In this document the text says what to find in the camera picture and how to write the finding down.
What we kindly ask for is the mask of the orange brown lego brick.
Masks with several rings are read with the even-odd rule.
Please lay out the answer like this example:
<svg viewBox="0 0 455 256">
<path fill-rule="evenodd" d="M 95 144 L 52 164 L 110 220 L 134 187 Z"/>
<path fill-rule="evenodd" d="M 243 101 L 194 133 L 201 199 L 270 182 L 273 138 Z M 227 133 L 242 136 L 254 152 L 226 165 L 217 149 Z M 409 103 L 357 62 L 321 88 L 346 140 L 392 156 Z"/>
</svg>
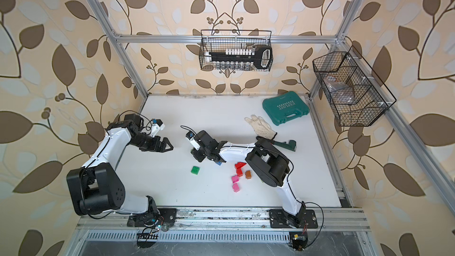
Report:
<svg viewBox="0 0 455 256">
<path fill-rule="evenodd" d="M 245 178 L 246 178 L 247 180 L 249 180 L 249 179 L 252 178 L 252 174 L 251 174 L 250 170 L 247 170 L 247 171 L 245 172 Z"/>
</svg>

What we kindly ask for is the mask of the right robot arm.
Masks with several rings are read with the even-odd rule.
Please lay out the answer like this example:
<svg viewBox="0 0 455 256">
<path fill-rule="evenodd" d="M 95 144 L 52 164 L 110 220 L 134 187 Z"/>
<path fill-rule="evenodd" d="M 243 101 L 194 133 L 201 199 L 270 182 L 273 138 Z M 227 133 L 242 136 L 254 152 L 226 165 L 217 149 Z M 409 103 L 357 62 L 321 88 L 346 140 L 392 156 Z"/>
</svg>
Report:
<svg viewBox="0 0 455 256">
<path fill-rule="evenodd" d="M 198 162 L 205 159 L 213 162 L 246 162 L 262 182 L 277 190 L 282 201 L 284 222 L 295 228 L 303 224 L 306 206 L 295 197 L 290 187 L 290 160 L 270 141 L 259 137 L 256 142 L 245 145 L 218 142 L 204 130 L 199 133 L 189 131 L 186 138 L 192 144 L 191 154 Z"/>
</svg>

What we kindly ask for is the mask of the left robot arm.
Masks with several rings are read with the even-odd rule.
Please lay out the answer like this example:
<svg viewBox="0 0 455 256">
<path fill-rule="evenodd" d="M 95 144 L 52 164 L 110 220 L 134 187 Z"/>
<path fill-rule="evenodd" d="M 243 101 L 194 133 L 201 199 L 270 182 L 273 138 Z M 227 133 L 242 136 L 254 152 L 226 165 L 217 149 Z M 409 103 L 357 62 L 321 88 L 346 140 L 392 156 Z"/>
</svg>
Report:
<svg viewBox="0 0 455 256">
<path fill-rule="evenodd" d="M 158 136 L 164 127 L 160 119 L 145 123 L 144 118 L 135 113 L 110 123 L 93 156 L 81 168 L 71 170 L 66 176 L 75 213 L 90 217 L 104 212 L 157 216 L 159 212 L 154 199 L 128 193 L 116 168 L 129 145 L 142 152 L 165 153 L 173 150 L 167 138 Z"/>
</svg>

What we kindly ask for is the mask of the dark green lego brick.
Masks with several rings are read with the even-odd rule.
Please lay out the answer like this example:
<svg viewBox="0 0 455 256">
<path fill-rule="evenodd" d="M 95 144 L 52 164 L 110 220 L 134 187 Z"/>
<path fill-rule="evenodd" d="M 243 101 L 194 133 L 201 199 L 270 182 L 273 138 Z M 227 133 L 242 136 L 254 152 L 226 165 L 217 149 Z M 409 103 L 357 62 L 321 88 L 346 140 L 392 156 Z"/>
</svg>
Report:
<svg viewBox="0 0 455 256">
<path fill-rule="evenodd" d="M 193 168 L 191 169 L 191 173 L 194 175 L 198 175 L 199 171 L 200 171 L 200 168 L 197 166 L 193 166 Z"/>
</svg>

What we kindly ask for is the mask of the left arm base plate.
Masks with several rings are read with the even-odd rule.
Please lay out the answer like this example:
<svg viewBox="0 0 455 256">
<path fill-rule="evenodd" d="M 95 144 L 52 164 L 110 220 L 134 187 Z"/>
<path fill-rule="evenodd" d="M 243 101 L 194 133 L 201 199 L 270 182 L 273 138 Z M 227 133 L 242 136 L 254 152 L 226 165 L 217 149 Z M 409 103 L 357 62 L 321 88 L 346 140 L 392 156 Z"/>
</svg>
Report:
<svg viewBox="0 0 455 256">
<path fill-rule="evenodd" d="M 158 225 L 172 227 L 176 221 L 176 208 L 159 208 L 155 211 L 147 212 L 141 215 L 130 215 L 128 227 L 148 227 Z"/>
</svg>

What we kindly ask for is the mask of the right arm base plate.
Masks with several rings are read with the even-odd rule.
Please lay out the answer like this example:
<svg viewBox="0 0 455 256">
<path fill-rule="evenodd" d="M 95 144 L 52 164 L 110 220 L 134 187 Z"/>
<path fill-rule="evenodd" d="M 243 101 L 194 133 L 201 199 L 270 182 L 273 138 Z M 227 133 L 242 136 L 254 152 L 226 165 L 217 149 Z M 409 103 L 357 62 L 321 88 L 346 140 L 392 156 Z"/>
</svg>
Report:
<svg viewBox="0 0 455 256">
<path fill-rule="evenodd" d="M 305 226 L 307 229 L 319 228 L 314 210 L 305 209 L 296 216 L 285 212 L 283 209 L 271 209 L 268 213 L 270 217 L 270 226 L 274 229 L 303 229 Z"/>
</svg>

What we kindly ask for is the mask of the red long lego brick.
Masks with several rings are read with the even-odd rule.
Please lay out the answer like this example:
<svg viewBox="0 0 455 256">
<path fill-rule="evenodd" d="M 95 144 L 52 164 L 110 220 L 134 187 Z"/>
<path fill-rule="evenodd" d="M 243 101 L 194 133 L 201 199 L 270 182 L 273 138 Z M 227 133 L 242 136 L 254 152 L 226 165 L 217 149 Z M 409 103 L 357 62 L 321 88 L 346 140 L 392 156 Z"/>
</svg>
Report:
<svg viewBox="0 0 455 256">
<path fill-rule="evenodd" d="M 235 168 L 236 169 L 240 169 L 240 168 L 244 167 L 245 165 L 246 165 L 245 162 L 238 162 L 238 163 L 235 164 Z"/>
</svg>

